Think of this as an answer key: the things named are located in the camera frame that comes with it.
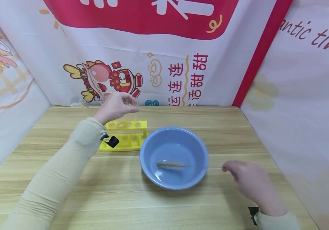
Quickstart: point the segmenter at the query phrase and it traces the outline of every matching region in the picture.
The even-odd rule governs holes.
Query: banner
[[[267,22],[283,18],[271,16],[279,5],[289,7],[276,0],[0,0],[0,25],[52,104],[98,104],[120,91],[141,105],[231,105],[253,55],[264,57],[257,46],[269,47],[261,40]]]

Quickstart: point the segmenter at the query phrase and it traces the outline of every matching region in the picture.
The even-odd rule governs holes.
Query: backdrop
[[[329,1],[294,1],[241,108],[329,230]]]
[[[231,105],[291,1],[0,0],[0,26],[54,105]]]
[[[0,29],[0,165],[50,105]]]

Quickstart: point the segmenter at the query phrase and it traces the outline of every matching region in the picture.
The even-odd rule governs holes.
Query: fingers
[[[139,112],[139,107],[126,105],[126,113],[136,113]]]
[[[121,98],[122,99],[127,99],[128,102],[132,105],[137,105],[138,104],[136,99],[128,93],[121,92]]]
[[[237,174],[241,165],[244,165],[244,162],[238,160],[229,160],[222,165],[222,171],[230,171],[232,174]]]

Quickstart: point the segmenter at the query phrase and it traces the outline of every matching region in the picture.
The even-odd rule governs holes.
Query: yellow decorative pattern
[[[258,73],[245,97],[245,102],[251,105],[253,111],[267,112],[274,107],[274,99],[278,96],[277,87],[268,82],[264,73]]]

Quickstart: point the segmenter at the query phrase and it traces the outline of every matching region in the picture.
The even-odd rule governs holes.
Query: wood grain
[[[85,116],[80,107],[51,107],[0,166],[0,227],[32,177]],[[317,229],[240,109],[147,106],[135,118],[147,120],[149,132],[163,126],[194,131],[208,148],[211,167],[227,160],[260,164],[302,229]],[[247,209],[253,203],[235,190],[230,174],[209,169],[193,189],[167,191],[142,174],[138,155],[101,152],[92,157],[51,229],[254,229]]]

